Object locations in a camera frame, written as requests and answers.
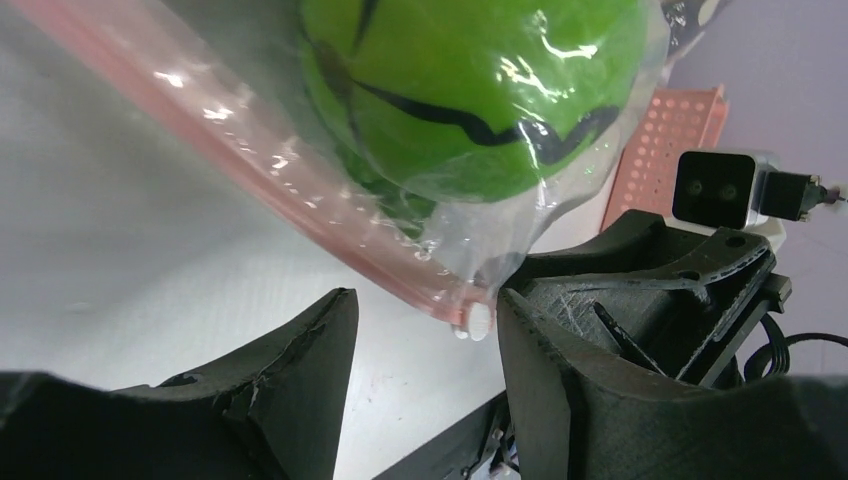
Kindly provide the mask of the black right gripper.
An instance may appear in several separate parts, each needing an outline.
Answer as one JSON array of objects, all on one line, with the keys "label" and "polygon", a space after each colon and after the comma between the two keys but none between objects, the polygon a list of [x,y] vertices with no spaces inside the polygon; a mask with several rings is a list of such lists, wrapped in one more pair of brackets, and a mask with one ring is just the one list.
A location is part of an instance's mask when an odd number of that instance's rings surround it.
[{"label": "black right gripper", "polygon": [[792,291],[760,234],[696,233],[625,212],[590,240],[528,256],[508,280],[533,307],[584,340],[681,382],[728,388],[754,326]]}]

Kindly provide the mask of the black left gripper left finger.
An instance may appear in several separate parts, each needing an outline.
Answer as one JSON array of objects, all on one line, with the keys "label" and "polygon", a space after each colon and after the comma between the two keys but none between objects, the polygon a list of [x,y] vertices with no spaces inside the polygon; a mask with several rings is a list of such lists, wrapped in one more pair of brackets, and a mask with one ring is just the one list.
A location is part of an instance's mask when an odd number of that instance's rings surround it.
[{"label": "black left gripper left finger", "polygon": [[358,330],[352,289],[161,385],[1,376],[5,479],[330,479]]}]

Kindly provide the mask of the clear zip top bag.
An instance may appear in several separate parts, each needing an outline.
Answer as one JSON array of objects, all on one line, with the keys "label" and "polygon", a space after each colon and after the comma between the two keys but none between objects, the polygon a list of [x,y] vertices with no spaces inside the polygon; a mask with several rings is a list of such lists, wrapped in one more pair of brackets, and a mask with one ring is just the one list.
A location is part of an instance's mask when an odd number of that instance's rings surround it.
[{"label": "clear zip top bag", "polygon": [[351,178],[303,78],[302,1],[5,1],[133,106],[308,238],[464,337],[488,334],[497,290],[557,218],[600,191],[676,60],[720,1],[657,9],[630,100],[557,176],[492,203],[437,202]]}]

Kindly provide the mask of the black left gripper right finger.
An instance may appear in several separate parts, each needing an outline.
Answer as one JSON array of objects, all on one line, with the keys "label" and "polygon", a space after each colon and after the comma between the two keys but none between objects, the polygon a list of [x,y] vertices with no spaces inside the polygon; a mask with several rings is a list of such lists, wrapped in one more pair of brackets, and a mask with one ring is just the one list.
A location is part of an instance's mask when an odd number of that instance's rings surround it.
[{"label": "black left gripper right finger", "polygon": [[517,292],[497,329],[525,479],[843,479],[847,381],[778,376],[731,390],[637,366]]}]

